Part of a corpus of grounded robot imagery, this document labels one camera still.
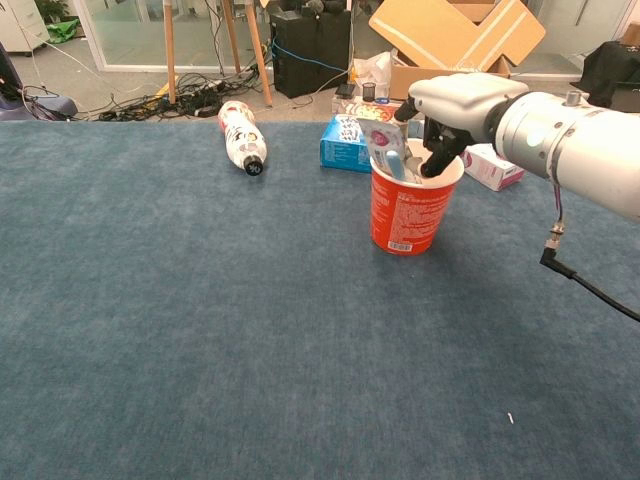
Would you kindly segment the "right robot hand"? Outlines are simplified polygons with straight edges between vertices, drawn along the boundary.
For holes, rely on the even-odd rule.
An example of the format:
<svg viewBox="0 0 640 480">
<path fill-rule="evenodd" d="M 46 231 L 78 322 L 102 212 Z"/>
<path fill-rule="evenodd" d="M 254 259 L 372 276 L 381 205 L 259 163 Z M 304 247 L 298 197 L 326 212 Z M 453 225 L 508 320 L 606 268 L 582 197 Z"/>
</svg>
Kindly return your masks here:
<svg viewBox="0 0 640 480">
<path fill-rule="evenodd" d="M 498 114 L 528 92 L 522 82 L 487 73 L 438 76 L 412 83 L 394 119 L 403 123 L 418 114 L 425 117 L 423 146 L 431 156 L 420 175 L 435 178 L 466 147 L 492 142 Z"/>
</svg>

